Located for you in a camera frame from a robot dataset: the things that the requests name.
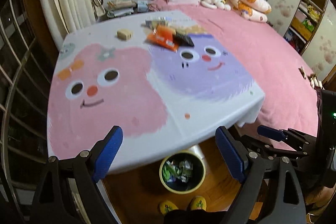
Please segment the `black snack packet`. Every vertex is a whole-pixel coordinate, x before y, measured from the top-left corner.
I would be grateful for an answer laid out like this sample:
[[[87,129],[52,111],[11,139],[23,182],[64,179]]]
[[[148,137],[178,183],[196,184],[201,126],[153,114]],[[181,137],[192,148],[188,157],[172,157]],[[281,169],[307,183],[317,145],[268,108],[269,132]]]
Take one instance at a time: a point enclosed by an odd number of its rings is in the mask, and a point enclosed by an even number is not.
[[[180,47],[194,47],[194,43],[188,35],[181,34],[177,31],[173,34],[173,42],[178,44]]]

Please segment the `orange snack packet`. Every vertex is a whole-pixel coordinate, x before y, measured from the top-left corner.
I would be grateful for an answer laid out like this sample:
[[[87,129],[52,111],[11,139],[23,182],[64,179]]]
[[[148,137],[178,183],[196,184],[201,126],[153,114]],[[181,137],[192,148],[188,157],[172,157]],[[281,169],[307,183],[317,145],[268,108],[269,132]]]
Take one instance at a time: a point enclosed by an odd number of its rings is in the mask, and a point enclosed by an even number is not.
[[[157,25],[156,28],[147,35],[147,40],[157,46],[167,50],[177,52],[179,45],[174,41],[176,30],[168,26]]]

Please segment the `yellow rimmed trash bin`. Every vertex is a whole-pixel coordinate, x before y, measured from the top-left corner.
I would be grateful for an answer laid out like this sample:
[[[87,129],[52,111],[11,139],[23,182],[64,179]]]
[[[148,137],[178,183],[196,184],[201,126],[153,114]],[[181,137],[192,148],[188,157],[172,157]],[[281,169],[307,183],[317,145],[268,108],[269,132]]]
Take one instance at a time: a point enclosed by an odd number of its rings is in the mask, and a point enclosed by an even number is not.
[[[161,162],[159,178],[162,185],[175,194],[189,194],[203,184],[206,166],[203,160],[191,151],[181,151]]]

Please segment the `pink bed sheet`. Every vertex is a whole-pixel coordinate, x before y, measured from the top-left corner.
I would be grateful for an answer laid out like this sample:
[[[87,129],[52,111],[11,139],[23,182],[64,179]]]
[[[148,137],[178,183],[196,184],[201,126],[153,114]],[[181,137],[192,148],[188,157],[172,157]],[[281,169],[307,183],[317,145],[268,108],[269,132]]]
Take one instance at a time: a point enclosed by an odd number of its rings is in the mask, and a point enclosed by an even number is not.
[[[168,5],[152,0],[151,11],[180,10],[212,34],[249,71],[265,93],[259,115],[253,124],[240,129],[257,139],[259,125],[276,129],[293,128],[317,135],[317,95],[299,71],[312,70],[291,45],[266,23],[251,22],[236,11],[212,10],[203,6]]]

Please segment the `right yellow slipper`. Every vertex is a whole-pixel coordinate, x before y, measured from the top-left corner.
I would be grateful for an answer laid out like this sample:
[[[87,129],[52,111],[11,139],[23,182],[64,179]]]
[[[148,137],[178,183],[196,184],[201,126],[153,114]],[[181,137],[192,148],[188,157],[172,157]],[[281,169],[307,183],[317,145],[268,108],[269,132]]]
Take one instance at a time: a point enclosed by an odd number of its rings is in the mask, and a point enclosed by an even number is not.
[[[206,211],[207,203],[206,199],[203,196],[195,196],[189,204],[190,210],[203,210]]]

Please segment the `cartoon printed tablecloth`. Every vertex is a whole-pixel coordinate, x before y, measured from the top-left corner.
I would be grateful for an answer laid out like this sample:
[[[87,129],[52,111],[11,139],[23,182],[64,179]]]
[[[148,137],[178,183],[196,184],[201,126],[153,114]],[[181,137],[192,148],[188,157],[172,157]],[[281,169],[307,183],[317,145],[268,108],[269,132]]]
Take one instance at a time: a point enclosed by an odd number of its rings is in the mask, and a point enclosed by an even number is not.
[[[145,20],[165,17],[194,47],[177,52],[149,42]],[[117,31],[133,32],[130,40]],[[66,36],[47,112],[47,145],[75,157],[113,126],[123,141],[109,171],[124,172],[212,137],[219,126],[253,123],[264,91],[212,34],[181,11],[108,20]]]

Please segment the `metal window grille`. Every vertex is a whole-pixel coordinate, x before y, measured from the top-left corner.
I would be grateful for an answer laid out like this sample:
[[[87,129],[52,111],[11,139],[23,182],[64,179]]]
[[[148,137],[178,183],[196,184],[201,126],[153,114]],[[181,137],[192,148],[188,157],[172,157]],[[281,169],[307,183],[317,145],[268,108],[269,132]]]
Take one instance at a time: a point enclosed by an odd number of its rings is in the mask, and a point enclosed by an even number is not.
[[[1,167],[15,207],[30,214],[47,151],[52,67],[31,27],[23,0],[1,9]]]

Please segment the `beige square box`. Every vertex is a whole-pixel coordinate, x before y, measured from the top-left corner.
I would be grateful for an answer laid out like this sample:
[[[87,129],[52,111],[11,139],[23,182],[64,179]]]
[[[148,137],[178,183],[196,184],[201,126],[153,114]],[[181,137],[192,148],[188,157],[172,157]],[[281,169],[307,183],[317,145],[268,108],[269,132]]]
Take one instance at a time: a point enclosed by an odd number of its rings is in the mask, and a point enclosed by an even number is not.
[[[133,32],[128,29],[120,29],[117,31],[117,37],[121,40],[127,41],[130,40],[133,36]]]

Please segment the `folded cartoon quilt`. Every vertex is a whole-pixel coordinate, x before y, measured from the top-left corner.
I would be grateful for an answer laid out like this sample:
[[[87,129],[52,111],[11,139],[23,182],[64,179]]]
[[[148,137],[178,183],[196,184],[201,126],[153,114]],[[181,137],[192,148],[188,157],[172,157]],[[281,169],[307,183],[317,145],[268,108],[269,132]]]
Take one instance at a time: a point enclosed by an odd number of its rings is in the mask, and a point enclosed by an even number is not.
[[[266,23],[267,15],[272,11],[271,5],[266,0],[229,0],[234,9],[246,20]]]

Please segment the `white wardrobe with shelves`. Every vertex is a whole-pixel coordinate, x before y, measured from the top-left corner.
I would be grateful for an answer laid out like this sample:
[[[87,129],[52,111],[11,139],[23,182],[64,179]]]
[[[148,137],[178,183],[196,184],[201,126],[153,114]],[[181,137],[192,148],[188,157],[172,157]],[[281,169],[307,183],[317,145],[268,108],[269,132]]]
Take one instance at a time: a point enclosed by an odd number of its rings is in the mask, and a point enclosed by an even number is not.
[[[268,0],[270,25],[305,60],[317,78],[335,73],[335,7],[331,0]]]

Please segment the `stack of books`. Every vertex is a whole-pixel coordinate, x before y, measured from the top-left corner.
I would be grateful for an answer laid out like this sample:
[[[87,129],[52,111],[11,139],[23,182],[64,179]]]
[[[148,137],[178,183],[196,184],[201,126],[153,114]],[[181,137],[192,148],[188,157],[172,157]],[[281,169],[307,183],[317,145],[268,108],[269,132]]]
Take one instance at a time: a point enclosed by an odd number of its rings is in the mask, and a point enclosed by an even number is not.
[[[132,0],[114,0],[107,2],[107,17],[118,18],[122,16],[131,15],[137,4]]]

